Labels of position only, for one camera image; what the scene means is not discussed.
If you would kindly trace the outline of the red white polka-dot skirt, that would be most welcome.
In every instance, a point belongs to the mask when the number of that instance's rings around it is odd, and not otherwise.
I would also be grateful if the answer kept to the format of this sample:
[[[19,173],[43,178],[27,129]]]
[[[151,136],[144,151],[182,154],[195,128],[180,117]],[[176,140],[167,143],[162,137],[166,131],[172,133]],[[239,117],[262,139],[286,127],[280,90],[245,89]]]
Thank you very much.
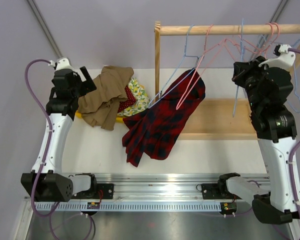
[[[119,108],[117,111],[118,113],[122,112],[123,110],[127,109],[128,107],[133,106],[137,101],[128,85],[124,88],[124,90],[125,90],[125,93],[127,96],[127,100],[121,101],[119,103]]]

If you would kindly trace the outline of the red black plaid skirt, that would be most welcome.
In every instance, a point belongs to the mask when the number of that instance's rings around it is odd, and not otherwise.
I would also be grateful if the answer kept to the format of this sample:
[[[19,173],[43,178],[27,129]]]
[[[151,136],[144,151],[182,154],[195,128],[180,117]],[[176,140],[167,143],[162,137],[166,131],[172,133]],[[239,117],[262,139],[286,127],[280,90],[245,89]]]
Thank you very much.
[[[195,70],[183,72],[154,106],[125,117],[128,132],[122,137],[126,161],[137,167],[142,155],[165,160],[189,117],[206,97],[206,87]]]

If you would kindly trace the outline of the pink hanger with lemon skirt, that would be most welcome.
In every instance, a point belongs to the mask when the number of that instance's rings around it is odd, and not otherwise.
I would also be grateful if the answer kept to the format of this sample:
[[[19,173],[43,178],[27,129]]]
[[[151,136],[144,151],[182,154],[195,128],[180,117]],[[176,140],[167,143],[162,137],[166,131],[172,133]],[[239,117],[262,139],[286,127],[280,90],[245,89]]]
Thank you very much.
[[[181,108],[181,106],[183,105],[183,103],[185,102],[185,100],[187,99],[187,97],[190,95],[191,91],[193,90],[193,88],[196,86],[197,82],[199,81],[199,78],[202,76],[202,74],[206,71],[206,69],[208,67],[210,67],[212,65],[212,63],[215,61],[215,59],[218,57],[218,55],[220,54],[220,52],[223,49],[226,49],[227,53],[230,55],[230,57],[235,60],[235,56],[231,53],[228,44],[227,44],[227,38],[224,38],[223,40],[221,40],[219,43],[216,43],[214,46],[212,46],[211,48],[207,49],[207,42],[208,42],[208,36],[210,34],[210,31],[212,29],[214,25],[211,24],[208,29],[207,32],[205,34],[205,38],[204,38],[204,46],[203,46],[203,53],[201,58],[199,59],[198,63],[196,64],[196,67],[194,68],[194,72],[193,75],[191,77],[191,79],[188,82],[188,85],[184,91],[184,93],[182,94],[181,98],[179,99],[175,109],[179,110]],[[216,47],[218,48],[218,51],[215,53],[215,55],[211,58],[211,60],[202,68],[202,72],[199,74],[198,77],[196,77],[196,74],[198,73],[198,70],[201,68],[202,65],[202,61],[206,58],[207,53],[209,53],[210,51],[212,51],[213,49],[215,49]]]

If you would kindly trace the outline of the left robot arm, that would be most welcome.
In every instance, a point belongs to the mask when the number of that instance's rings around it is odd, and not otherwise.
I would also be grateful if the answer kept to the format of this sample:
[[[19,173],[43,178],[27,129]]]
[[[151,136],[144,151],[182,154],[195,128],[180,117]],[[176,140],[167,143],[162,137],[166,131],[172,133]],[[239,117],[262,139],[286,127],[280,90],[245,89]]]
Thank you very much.
[[[68,202],[76,194],[83,194],[88,199],[98,194],[94,174],[62,174],[63,152],[79,108],[78,100],[97,88],[86,67],[82,66],[80,71],[85,81],[69,68],[54,73],[54,86],[44,110],[48,119],[40,152],[31,172],[23,173],[20,180],[34,202]]]

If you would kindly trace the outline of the lemon print skirt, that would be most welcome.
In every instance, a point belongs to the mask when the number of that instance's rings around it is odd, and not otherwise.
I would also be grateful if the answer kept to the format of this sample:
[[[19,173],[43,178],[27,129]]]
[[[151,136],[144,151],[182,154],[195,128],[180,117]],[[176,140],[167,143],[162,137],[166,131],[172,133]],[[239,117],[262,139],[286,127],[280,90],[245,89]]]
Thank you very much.
[[[130,117],[143,112],[147,109],[150,99],[143,85],[139,84],[137,78],[132,77],[127,85],[132,91],[136,102],[134,105],[126,108],[122,112],[117,113],[118,117]]]

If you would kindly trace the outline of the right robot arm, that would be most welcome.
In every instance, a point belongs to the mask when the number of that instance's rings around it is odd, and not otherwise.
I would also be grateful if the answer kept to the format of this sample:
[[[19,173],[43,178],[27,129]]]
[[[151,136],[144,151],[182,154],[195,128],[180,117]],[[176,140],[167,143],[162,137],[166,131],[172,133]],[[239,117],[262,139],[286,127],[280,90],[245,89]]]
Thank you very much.
[[[232,81],[242,87],[250,106],[270,190],[249,183],[238,173],[227,173],[217,183],[203,184],[204,199],[241,199],[250,204],[263,224],[282,225],[300,220],[300,180],[295,158],[297,127],[285,102],[293,90],[292,62],[258,56],[233,65]]]

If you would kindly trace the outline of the tan brown skirt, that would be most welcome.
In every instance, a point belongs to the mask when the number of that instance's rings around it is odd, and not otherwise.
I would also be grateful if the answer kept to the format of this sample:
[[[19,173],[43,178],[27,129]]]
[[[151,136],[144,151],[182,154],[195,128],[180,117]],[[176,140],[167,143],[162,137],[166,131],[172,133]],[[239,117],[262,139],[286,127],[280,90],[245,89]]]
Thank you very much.
[[[78,100],[82,119],[91,127],[112,131],[120,102],[127,100],[125,87],[133,75],[132,67],[104,66],[93,80],[97,89]]]

